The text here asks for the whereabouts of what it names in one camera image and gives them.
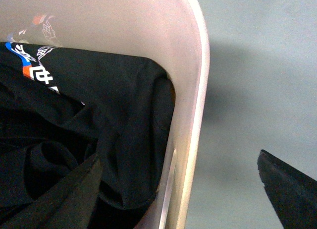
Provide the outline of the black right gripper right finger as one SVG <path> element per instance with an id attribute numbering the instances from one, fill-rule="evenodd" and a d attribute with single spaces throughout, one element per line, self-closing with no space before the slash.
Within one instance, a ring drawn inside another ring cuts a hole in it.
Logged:
<path id="1" fill-rule="evenodd" d="M 317 181 L 266 150 L 258 157 L 264 190 L 285 229 L 317 227 Z"/>

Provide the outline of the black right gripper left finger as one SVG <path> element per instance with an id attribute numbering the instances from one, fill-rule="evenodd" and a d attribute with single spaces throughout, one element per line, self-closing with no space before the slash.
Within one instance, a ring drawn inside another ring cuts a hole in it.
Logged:
<path id="1" fill-rule="evenodd" d="M 91 155 L 2 229 L 86 229 L 99 194 L 102 164 Z"/>

